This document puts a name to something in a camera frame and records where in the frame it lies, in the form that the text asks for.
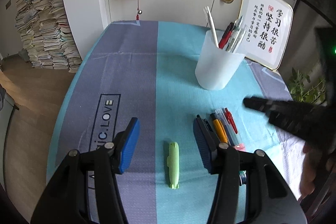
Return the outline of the person's right hand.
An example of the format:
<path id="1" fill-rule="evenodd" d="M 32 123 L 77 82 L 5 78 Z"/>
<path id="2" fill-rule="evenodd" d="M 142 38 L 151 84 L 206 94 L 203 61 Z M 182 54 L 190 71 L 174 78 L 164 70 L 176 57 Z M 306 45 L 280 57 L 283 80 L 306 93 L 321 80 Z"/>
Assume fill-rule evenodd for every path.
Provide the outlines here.
<path id="1" fill-rule="evenodd" d="M 305 154 L 305 158 L 302 165 L 302 174 L 299 184 L 301 199 L 312 194 L 315 190 L 314 180 L 317 176 L 318 165 L 322 160 L 322 151 L 312 147 L 307 142 L 304 144 L 302 151 Z"/>

